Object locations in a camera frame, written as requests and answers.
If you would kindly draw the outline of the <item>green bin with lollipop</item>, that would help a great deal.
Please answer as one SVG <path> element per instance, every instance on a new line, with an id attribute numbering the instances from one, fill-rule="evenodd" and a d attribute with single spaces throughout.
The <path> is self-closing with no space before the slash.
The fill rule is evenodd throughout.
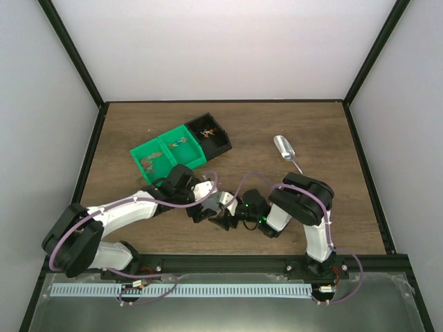
<path id="1" fill-rule="evenodd" d="M 160 138 L 169 147 L 169 144 L 182 137 L 185 137 L 187 142 L 174 149 L 169 148 L 177 164 L 184 165 L 189 169 L 196 169 L 206 164 L 207 160 L 201 146 L 184 124 L 159 135 L 157 138 Z"/>

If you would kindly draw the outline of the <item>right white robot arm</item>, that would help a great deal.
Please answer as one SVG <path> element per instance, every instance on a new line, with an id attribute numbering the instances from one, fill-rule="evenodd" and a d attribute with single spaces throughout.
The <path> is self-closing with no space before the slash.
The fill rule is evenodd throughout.
<path id="1" fill-rule="evenodd" d="M 277 238 L 296 220 L 303 225 L 307 248 L 305 263 L 312 277 L 322 279 L 332 271 L 334 245 L 330 234 L 330 214 L 334 191 L 324 182 L 289 172 L 281 183 L 271 186 L 268 197 L 257 189 L 245 191 L 242 198 L 229 192 L 217 197 L 219 211 L 209 221 L 224 230 L 239 222 L 252 223 L 268 238 Z"/>

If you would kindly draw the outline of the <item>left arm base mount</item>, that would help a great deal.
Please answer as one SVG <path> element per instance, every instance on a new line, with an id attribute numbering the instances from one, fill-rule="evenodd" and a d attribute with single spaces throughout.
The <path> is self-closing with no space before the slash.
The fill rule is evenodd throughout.
<path id="1" fill-rule="evenodd" d="M 161 273 L 163 270 L 163 260 L 155 255 L 142 255 L 138 259 L 133 259 L 132 262 L 122 270 L 122 273 L 128 275 L 135 275 L 137 279 L 141 275 L 153 275 Z M 119 274 L 109 272 L 108 270 L 100 273 L 102 280 L 129 280 Z"/>

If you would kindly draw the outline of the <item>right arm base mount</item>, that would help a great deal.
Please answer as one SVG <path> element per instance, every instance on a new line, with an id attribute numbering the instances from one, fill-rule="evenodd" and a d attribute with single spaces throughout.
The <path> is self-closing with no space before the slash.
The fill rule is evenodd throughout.
<path id="1" fill-rule="evenodd" d="M 342 269 L 344 263 L 335 254 L 324 262 L 318 262 L 307 255 L 290 256 L 284 262 L 289 279 L 302 279 L 309 283 L 332 282 L 337 275 L 339 279 L 349 279 L 348 272 Z"/>

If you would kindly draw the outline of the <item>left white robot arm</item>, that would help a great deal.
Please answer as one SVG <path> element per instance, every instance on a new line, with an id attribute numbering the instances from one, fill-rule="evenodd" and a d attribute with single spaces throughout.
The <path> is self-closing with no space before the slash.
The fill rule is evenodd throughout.
<path id="1" fill-rule="evenodd" d="M 201 205 L 217 193 L 216 180 L 200 180 L 184 165 L 176 165 L 165 178 L 136 193 L 104 205 L 70 204 L 42 241 L 52 271 L 76 277 L 88 269 L 117 270 L 125 279 L 141 272 L 141 261 L 129 245 L 104 238 L 137 221 L 172 209 Z"/>

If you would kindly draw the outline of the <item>metal scoop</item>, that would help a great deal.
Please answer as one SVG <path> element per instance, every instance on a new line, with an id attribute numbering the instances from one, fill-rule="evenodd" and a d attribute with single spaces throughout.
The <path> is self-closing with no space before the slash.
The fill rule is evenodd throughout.
<path id="1" fill-rule="evenodd" d="M 301 167 L 296 162 L 296 153 L 289 141 L 284 136 L 274 136 L 273 142 L 284 160 L 293 163 L 300 174 L 303 174 Z"/>

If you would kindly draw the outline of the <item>round grey lid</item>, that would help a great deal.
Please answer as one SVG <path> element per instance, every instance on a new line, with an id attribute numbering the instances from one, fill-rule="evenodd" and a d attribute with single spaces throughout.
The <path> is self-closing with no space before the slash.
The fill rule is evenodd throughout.
<path id="1" fill-rule="evenodd" d="M 203 210 L 212 210 L 216 213 L 220 212 L 221 210 L 221 203 L 219 202 L 220 195 L 219 193 L 211 195 L 209 198 L 207 198 L 205 201 L 201 203 L 201 206 Z"/>

